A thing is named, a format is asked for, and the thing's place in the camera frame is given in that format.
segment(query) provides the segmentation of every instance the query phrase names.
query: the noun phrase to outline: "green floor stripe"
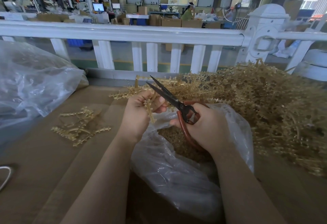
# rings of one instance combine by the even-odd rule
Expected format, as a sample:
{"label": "green floor stripe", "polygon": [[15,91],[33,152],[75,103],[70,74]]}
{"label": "green floor stripe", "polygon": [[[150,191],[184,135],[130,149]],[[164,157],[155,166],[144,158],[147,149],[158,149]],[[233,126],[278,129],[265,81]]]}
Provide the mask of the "green floor stripe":
{"label": "green floor stripe", "polygon": [[[72,59],[72,63],[76,65],[79,68],[98,68],[97,62],[95,60],[86,60],[86,59]],[[119,62],[119,61],[114,61],[113,62],[115,65],[116,70],[121,70],[121,71],[133,71],[134,66],[133,63],[129,62]],[[207,66],[202,66],[203,72],[207,71]],[[180,73],[189,73],[191,70],[190,65],[180,65]],[[143,71],[146,72],[146,63],[143,63]],[[160,73],[169,73],[170,72],[170,64],[158,64],[158,72]]]}

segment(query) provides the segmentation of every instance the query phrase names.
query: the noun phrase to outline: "scissor blade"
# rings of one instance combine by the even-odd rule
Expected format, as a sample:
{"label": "scissor blade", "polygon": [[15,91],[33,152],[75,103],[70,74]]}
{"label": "scissor blade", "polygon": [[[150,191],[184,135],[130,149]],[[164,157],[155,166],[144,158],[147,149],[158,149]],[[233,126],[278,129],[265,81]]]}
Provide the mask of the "scissor blade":
{"label": "scissor blade", "polygon": [[172,98],[171,96],[167,95],[165,92],[163,92],[162,90],[158,89],[157,87],[153,86],[152,84],[150,84],[149,82],[146,82],[155,92],[157,92],[159,95],[161,95],[163,98],[165,98],[168,102],[170,102],[170,104],[174,107],[176,107],[177,109],[180,109],[180,102],[177,100],[175,100],[174,98]]}
{"label": "scissor blade", "polygon": [[165,87],[160,83],[158,80],[156,80],[154,77],[150,75],[150,77],[153,79],[153,81],[161,88],[161,90],[166,93],[167,95],[171,96],[175,101],[178,101],[177,98]]}

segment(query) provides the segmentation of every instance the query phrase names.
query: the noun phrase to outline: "red scissor handle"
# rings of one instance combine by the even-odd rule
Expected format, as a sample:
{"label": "red scissor handle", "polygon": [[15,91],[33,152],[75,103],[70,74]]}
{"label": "red scissor handle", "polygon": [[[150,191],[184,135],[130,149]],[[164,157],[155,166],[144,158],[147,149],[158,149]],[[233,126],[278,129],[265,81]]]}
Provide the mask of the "red scissor handle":
{"label": "red scissor handle", "polygon": [[[199,104],[202,104],[203,106],[206,106],[207,108],[209,108],[205,103],[202,103],[202,102],[198,102],[198,101],[185,101],[184,104],[185,105],[193,105],[195,103],[199,103]],[[186,127],[186,124],[183,120],[183,116],[182,116],[182,112],[180,112],[179,110],[177,111],[177,116],[178,116],[178,120],[180,121],[180,125],[181,125],[181,129],[182,129],[182,132],[184,134],[184,137],[186,139],[186,141],[191,145],[193,146],[194,148],[196,148],[198,151],[200,152],[204,152],[205,149],[203,147],[201,147],[197,141],[195,139],[192,138],[192,136],[190,135],[190,133],[188,132],[187,130],[187,127]],[[198,119],[200,119],[200,114],[197,113],[195,114],[194,116],[194,123],[196,123],[198,121]]]}

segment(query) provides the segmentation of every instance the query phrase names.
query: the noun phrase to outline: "white bag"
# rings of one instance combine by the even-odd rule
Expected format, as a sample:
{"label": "white bag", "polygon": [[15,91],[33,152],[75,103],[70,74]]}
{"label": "white bag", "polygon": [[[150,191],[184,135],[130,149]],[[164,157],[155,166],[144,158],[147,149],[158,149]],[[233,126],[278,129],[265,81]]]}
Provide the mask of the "white bag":
{"label": "white bag", "polygon": [[84,71],[63,58],[0,40],[0,128],[46,116],[88,84]]}
{"label": "white bag", "polygon": [[[223,111],[231,139],[253,172],[252,133],[248,122],[229,105],[208,106]],[[220,188],[214,183],[215,165],[198,164],[175,154],[172,144],[158,134],[158,129],[170,127],[169,121],[177,118],[176,112],[154,114],[154,118],[157,121],[150,123],[134,148],[133,171],[181,212],[204,221],[217,221],[223,209]]]}

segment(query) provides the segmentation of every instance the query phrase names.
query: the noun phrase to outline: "right hand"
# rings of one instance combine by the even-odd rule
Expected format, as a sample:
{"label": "right hand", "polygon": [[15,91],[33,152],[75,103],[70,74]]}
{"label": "right hand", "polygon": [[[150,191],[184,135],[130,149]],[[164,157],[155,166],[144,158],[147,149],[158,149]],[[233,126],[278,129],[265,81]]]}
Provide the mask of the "right hand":
{"label": "right hand", "polygon": [[[186,127],[193,139],[213,156],[229,142],[229,128],[225,115],[199,103],[195,103],[193,107],[200,114],[200,119],[194,125],[186,123]],[[181,128],[178,119],[171,120],[170,124]]]}

